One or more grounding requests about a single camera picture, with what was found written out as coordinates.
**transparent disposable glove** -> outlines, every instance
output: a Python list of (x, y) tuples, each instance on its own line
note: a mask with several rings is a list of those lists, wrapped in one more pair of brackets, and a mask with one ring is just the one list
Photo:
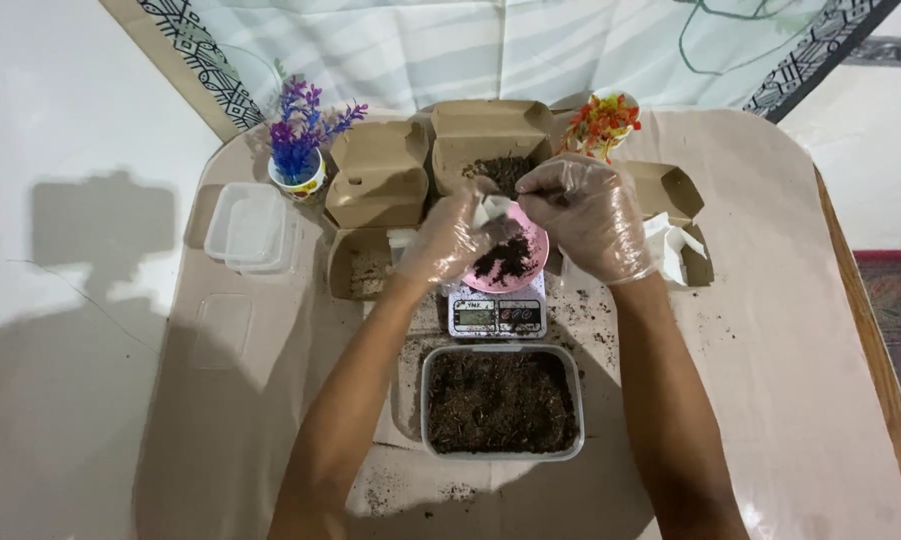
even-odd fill
[(475, 208), (496, 189), (488, 178), (467, 178), (453, 194), (434, 204), (396, 271), (414, 280), (447, 284), (491, 248), (516, 235), (521, 225), (510, 218), (474, 227)]
[(606, 162), (561, 153), (524, 175), (516, 191), (527, 217), (604, 284), (633, 282), (657, 270), (634, 180)]

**scale display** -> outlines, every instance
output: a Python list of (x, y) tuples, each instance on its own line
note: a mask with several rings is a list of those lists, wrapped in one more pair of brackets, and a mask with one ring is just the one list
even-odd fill
[(447, 298), (447, 325), (458, 338), (541, 338), (548, 330), (544, 273), (514, 292), (488, 294), (459, 283)]

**beige tablecloth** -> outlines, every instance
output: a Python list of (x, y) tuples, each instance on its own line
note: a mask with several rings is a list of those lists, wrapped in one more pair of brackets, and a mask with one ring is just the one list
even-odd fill
[[(900, 474), (810, 158), (743, 112), (647, 112), (641, 121), (615, 157), (681, 166), (705, 201), (696, 222), (715, 280), (671, 302), (751, 537), (901, 538)], [(201, 250), (220, 186), (266, 182), (262, 134), (228, 143), (204, 171), (138, 470), (141, 539), (265, 537), (306, 404), (367, 308), (327, 294), (330, 232), (314, 213), (293, 275), (238, 276)], [(584, 371), (581, 453), (535, 466), (423, 451), (420, 356), (451, 341), (439, 298), (428, 297), (348, 499), (353, 537), (660, 537), (625, 437), (613, 303), (604, 292), (564, 293), (553, 276), (547, 291), (544, 340)]]

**black geometric pattern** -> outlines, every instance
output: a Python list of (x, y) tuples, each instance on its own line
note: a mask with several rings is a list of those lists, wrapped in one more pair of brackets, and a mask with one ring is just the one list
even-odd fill
[(154, 19), (157, 28), (173, 43), (237, 129), (245, 131), (265, 121), (238, 71), (201, 26), (191, 0), (137, 0), (137, 3)]
[(794, 50), (763, 80), (744, 110), (777, 123), (824, 80), (901, 0), (828, 0)]

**soil crumb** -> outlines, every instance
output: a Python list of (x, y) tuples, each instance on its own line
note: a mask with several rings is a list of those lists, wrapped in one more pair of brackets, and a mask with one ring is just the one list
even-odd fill
[(508, 278), (522, 278), (534, 269), (534, 265), (530, 263), (528, 239), (523, 230), (481, 256), (473, 264), (473, 275), (483, 278), (491, 274), (498, 263), (500, 266), (491, 279), (492, 284), (504, 285)]
[(528, 174), (534, 165), (527, 157), (495, 157), (494, 159), (478, 159), (474, 163), (464, 167), (464, 174), (470, 178), (486, 176), (491, 179), (500, 192), (511, 200), (517, 199), (517, 190), (514, 187), (518, 180)]
[(549, 454), (580, 434), (564, 363), (550, 352), (442, 354), (427, 388), (427, 438), (438, 454)]
[(385, 290), (391, 273), (387, 251), (355, 251), (350, 259), (350, 296), (367, 298)]

